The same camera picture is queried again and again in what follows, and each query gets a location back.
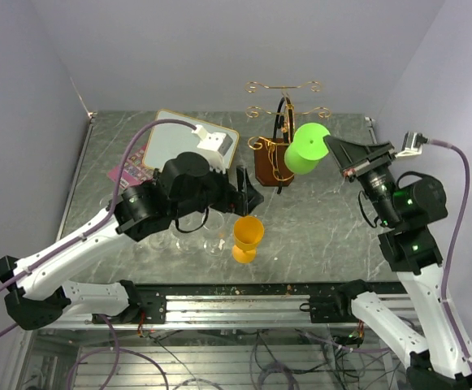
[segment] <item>gray marble surface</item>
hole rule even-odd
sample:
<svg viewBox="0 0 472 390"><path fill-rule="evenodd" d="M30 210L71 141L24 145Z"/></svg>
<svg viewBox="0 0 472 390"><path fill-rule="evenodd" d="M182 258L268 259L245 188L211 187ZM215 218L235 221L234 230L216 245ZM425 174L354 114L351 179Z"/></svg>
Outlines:
<svg viewBox="0 0 472 390"><path fill-rule="evenodd" d="M149 247L147 239L111 253L73 278L80 282L111 283L126 279L136 283L284 283L313 281L394 280L379 250L377 234L362 220L357 204L359 184L345 183L333 159L324 158L308 175L296 176L280 195L253 178L251 136L270 136L274 117L249 119L243 112L189 112L195 118L234 128L240 142L232 162L246 165L265 202L253 214L265 226L258 255L250 264L231 256L232 237L220 257L200 248L183 255L173 242L163 251ZM96 115L71 201L63 235L91 219L109 198L113 183L107 172L119 163L135 132L154 119L151 111L103 111ZM297 126L319 121L317 115L297 118ZM371 143L363 115L333 115L324 124L336 137ZM142 147L147 137L137 147ZM373 210L366 205L371 216ZM230 230L235 216L227 218Z"/></svg>

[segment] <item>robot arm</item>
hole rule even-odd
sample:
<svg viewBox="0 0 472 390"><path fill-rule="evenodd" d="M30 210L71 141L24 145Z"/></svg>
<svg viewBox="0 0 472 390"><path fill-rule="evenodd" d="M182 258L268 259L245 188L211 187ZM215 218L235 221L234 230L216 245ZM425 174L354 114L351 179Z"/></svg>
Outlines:
<svg viewBox="0 0 472 390"><path fill-rule="evenodd" d="M118 323L131 320L141 310L149 313L150 308L144 307L131 282L100 285L68 280L103 254L166 230L185 215L204 212L204 222L209 208L247 215L263 201L243 167L236 169L237 188L230 184L221 166L217 167L219 170L212 168L210 158L207 161L200 154L182 153L167 161L161 172L155 170L151 181L127 188L119 196L111 218L107 219L110 204L84 226L41 252L27 258L0 259L3 283L20 272L28 273L8 288L8 314L23 329L32 330L63 314L106 314ZM92 227L98 228L89 233ZM39 258L53 253L48 261L30 271Z"/></svg>
<svg viewBox="0 0 472 390"><path fill-rule="evenodd" d="M421 154L427 139L408 133L400 153L389 142L360 145L331 136L324 140L340 173L360 182L379 225L390 229L379 234L380 249L413 302L425 337L397 318L362 280L340 287L341 312L362 320L386 342L415 389L471 388L472 343L452 300L447 302L451 314L442 302L443 259L427 227L448 215L443 185L417 172L406 172L395 182L388 169L395 158ZM419 180L401 188L400 179L409 175Z"/></svg>

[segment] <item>white cable connector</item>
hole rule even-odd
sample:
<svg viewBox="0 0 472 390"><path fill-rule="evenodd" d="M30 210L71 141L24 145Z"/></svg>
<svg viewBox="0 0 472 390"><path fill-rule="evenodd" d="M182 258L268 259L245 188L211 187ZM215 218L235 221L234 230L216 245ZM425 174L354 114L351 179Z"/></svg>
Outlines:
<svg viewBox="0 0 472 390"><path fill-rule="evenodd" d="M197 152L206 158L210 167L214 171L225 172L223 156L227 154L232 146L233 140L230 136L224 132L210 133L200 124L196 125L196 129L192 130L192 134L196 134L199 138Z"/></svg>
<svg viewBox="0 0 472 390"><path fill-rule="evenodd" d="M396 154L396 158L417 157L422 154L422 138L422 134L418 132L407 132L402 150Z"/></svg>

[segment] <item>yellow plastic cup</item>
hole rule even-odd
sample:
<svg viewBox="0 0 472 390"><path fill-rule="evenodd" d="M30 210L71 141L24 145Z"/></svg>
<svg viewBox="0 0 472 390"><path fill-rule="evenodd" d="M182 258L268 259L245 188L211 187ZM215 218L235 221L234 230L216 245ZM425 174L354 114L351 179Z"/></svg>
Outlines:
<svg viewBox="0 0 472 390"><path fill-rule="evenodd" d="M232 256L241 263L249 263L255 259L256 248L265 235L265 228L259 219L247 215L234 223L234 242Z"/></svg>

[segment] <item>gold wire rack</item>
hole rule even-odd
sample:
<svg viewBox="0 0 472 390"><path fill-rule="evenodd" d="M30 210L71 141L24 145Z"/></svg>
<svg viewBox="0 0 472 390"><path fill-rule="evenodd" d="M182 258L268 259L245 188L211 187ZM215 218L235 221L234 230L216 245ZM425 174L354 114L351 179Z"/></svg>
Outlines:
<svg viewBox="0 0 472 390"><path fill-rule="evenodd" d="M298 85L298 86L288 86L288 85L281 85L281 86L269 86L269 85L264 85L261 83L258 83L257 81L249 81L248 83L245 84L245 90L248 93L256 93L259 88L262 89L280 89L281 94L283 95L284 98L284 111L283 112L274 112L270 110L266 110L264 108L261 108L259 106L249 106L246 110L246 116L248 116L251 119L257 118L260 114L260 112L268 114L268 115L278 115L278 116L283 116L284 117L284 125L281 128L281 132L283 134L288 134L288 142L277 142L274 139L266 138L264 136L252 136L248 140L248 146L250 149L253 150L261 150L263 147L266 148L268 152L268 160L270 161L270 164L272 166L272 173L274 178L277 181L288 181L290 180L294 175L290 175L287 178L283 178L282 175L279 172L279 167L278 167L278 147L279 146L288 146L292 142L292 135L296 130L295 127L295 115L308 115L311 114L312 112L317 112L318 117L320 119L327 119L331 116L331 111L329 108L318 106L315 107L309 111L305 112L295 112L295 107L292 103L292 99L288 93L289 89L302 89L304 87L310 87L311 92L319 93L323 90L323 85L319 83L318 81L308 81L307 83Z"/></svg>

